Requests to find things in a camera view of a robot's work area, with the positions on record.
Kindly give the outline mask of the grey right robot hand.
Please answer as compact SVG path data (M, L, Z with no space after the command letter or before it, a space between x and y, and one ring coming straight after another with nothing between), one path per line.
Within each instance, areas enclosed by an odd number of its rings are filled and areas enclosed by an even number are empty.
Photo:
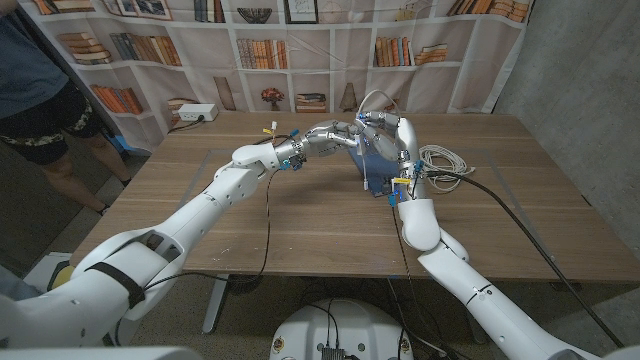
M418 140L411 122L399 115L369 111L356 115L355 124L362 137L364 152L372 150L386 162L394 163L390 187L400 200L428 198L425 179L421 177Z

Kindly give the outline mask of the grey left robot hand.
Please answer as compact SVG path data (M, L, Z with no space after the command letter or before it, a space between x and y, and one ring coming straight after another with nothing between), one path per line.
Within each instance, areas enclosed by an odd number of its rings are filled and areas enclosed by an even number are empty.
M281 164L285 161L294 170L302 167L309 157L324 157L349 147L356 147L356 135L361 130L353 124L328 120L311 127L299 137L286 140L275 147Z

